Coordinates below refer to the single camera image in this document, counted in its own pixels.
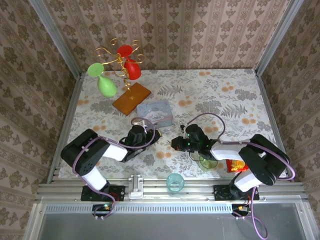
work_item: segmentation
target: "glass cup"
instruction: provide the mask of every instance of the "glass cup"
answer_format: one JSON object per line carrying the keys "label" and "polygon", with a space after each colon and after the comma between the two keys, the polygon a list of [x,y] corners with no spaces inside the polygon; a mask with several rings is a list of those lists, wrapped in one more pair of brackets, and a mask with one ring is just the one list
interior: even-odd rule
{"label": "glass cup", "polygon": [[166,186],[172,193],[178,193],[185,185],[184,178],[178,173],[170,174],[166,179]]}

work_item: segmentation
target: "wooden board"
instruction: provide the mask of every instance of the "wooden board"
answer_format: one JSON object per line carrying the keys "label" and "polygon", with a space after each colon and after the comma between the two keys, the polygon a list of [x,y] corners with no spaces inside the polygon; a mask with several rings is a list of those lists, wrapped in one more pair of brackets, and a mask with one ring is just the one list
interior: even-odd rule
{"label": "wooden board", "polygon": [[127,90],[117,100],[112,103],[116,109],[128,116],[138,104],[142,103],[150,94],[151,91],[139,83],[135,83],[130,87],[131,91]]}

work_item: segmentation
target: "metal bracket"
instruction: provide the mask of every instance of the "metal bracket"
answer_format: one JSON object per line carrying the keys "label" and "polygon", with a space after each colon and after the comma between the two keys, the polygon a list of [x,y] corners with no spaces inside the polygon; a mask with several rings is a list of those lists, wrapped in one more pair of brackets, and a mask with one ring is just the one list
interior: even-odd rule
{"label": "metal bracket", "polygon": [[144,179],[140,175],[131,175],[129,178],[129,199],[144,197]]}

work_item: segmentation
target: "green glass cup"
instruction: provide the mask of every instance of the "green glass cup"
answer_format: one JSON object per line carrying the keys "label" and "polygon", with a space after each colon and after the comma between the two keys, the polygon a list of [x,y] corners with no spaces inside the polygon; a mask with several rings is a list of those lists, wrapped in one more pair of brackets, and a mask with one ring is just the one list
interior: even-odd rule
{"label": "green glass cup", "polygon": [[110,78],[106,76],[101,76],[104,70],[105,67],[101,63],[96,62],[88,67],[87,72],[91,77],[99,77],[98,89],[104,97],[111,98],[114,95],[116,95],[117,86]]}
{"label": "green glass cup", "polygon": [[172,173],[166,179],[166,186],[170,192],[178,193],[185,186],[185,180],[180,174]]}

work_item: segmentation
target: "table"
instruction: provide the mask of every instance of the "table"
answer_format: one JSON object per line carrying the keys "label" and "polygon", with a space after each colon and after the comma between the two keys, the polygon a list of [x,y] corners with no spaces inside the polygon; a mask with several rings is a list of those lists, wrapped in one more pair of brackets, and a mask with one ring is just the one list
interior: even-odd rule
{"label": "table", "polygon": [[[137,111],[125,116],[112,103],[126,90],[123,79],[105,72],[116,86],[117,94],[103,97],[97,87],[96,77],[85,76],[75,110],[68,143],[90,128],[99,135],[120,140],[128,134],[130,121]],[[122,163],[103,157],[98,168],[106,178],[128,178],[133,174],[143,177],[166,178],[171,173],[183,177],[232,178],[226,161],[216,168],[204,169],[189,158],[187,152],[175,151],[170,141],[182,136],[181,124],[204,112],[219,114],[226,123],[225,141],[245,140],[262,134],[276,143],[261,91],[252,69],[210,70],[144,70],[136,81],[148,88],[151,95],[143,103],[167,99],[170,103],[173,125],[163,127],[160,140],[134,159]],[[195,122],[211,139],[216,139],[222,123],[210,115]],[[62,161],[59,178],[75,178],[72,169]]]}

